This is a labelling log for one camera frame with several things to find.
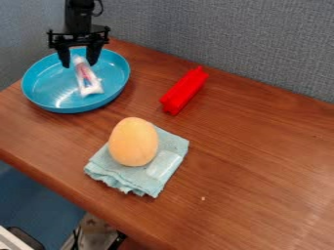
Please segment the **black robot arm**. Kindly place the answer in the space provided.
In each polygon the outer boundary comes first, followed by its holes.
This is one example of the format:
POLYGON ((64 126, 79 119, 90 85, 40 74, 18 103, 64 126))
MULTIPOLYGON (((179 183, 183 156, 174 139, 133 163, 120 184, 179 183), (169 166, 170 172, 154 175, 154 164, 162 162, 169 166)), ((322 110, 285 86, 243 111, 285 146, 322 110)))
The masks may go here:
POLYGON ((66 0, 64 24, 59 31, 50 29, 48 48, 58 52, 62 65, 71 66, 71 48, 86 46, 86 59, 90 65, 99 60, 102 48, 110 43, 107 25, 91 23, 103 14, 102 0, 66 0))

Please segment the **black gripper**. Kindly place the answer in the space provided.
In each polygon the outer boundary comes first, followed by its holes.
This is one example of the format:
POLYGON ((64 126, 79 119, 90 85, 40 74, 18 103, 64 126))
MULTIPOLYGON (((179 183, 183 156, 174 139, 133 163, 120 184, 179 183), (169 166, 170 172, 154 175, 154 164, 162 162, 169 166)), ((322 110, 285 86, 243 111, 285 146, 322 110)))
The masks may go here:
POLYGON ((95 65, 99 59, 102 47, 110 42, 110 27, 92 25, 88 32, 71 32, 68 29, 47 31, 48 48, 56 49, 62 65, 68 68, 71 52, 68 47, 86 46, 86 59, 90 65, 95 65))

